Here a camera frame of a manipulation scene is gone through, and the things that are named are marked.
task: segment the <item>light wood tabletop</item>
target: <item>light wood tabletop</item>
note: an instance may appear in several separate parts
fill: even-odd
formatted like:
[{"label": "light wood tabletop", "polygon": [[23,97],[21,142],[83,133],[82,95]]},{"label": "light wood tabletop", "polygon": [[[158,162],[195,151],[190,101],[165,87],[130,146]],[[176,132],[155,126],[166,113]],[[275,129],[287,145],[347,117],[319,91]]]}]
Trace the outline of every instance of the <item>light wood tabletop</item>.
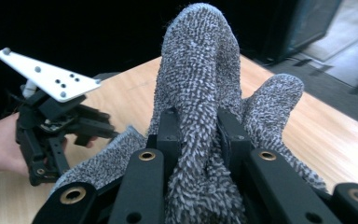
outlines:
[{"label": "light wood tabletop", "polygon": [[[160,58],[141,64],[103,81],[100,89],[87,94],[84,105],[111,115],[119,132],[128,125],[145,134],[153,110]],[[241,57],[242,97],[248,97],[272,74]],[[67,160],[73,167],[92,157],[107,143],[98,139],[93,148],[71,144]],[[284,143],[321,175],[331,191],[337,183],[358,183],[358,122],[304,93],[283,132]],[[52,184],[32,187],[26,177],[0,172],[0,223],[31,223],[46,201]]]}]

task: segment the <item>white metal bracket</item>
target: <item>white metal bracket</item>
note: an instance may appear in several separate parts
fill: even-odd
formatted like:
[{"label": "white metal bracket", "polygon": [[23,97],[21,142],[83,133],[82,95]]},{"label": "white metal bracket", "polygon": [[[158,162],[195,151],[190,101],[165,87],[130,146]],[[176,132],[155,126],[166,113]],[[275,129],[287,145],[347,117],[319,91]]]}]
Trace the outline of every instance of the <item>white metal bracket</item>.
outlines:
[{"label": "white metal bracket", "polygon": [[58,102],[64,103],[101,86],[100,79],[86,77],[60,67],[0,50],[0,60],[34,83]]}]

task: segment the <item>textured fabric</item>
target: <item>textured fabric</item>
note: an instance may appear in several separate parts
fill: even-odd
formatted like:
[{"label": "textured fabric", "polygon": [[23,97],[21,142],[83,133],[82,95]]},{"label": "textured fabric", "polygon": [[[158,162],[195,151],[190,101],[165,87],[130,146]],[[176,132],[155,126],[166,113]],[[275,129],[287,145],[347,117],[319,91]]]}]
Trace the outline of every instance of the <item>textured fabric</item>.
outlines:
[{"label": "textured fabric", "polygon": [[[158,133],[163,110],[179,116],[182,156],[168,183],[166,223],[245,223],[245,208],[224,166],[216,130],[217,109],[233,113],[255,147],[276,150],[310,185],[325,184],[282,142],[282,130],[303,91],[302,82],[276,75],[241,99],[240,51],[223,14],[207,4],[186,7],[164,36],[154,111],[148,130]],[[97,189],[124,174],[145,139],[132,127],[94,158],[62,176],[54,190],[74,181]]]}]

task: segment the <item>skin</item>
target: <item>skin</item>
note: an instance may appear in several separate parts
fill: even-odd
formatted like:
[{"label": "skin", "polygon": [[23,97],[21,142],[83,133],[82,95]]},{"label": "skin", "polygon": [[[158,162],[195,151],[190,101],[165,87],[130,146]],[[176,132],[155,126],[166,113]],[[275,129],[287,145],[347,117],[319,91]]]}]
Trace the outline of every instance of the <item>skin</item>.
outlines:
[{"label": "skin", "polygon": [[10,171],[20,175],[28,176],[28,168],[22,157],[20,145],[15,141],[16,119],[18,113],[0,119],[0,171]]}]

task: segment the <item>gray cloth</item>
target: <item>gray cloth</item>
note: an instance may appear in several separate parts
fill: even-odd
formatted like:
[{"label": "gray cloth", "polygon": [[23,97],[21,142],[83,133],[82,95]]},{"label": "gray cloth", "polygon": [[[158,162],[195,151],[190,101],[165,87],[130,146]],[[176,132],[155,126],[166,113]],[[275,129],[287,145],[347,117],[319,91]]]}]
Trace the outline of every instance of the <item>gray cloth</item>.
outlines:
[{"label": "gray cloth", "polygon": [[[163,110],[179,115],[182,156],[169,180],[166,223],[244,223],[245,208],[221,157],[217,108],[233,113],[255,147],[281,153],[310,185],[322,179],[282,142],[282,130],[303,91],[290,75],[270,78],[255,94],[241,99],[240,51],[223,14],[208,4],[186,7],[168,27],[162,45],[154,111],[148,133],[158,132]],[[84,181],[97,189],[124,174],[145,139],[132,127],[95,157],[63,175],[53,191]]]}]

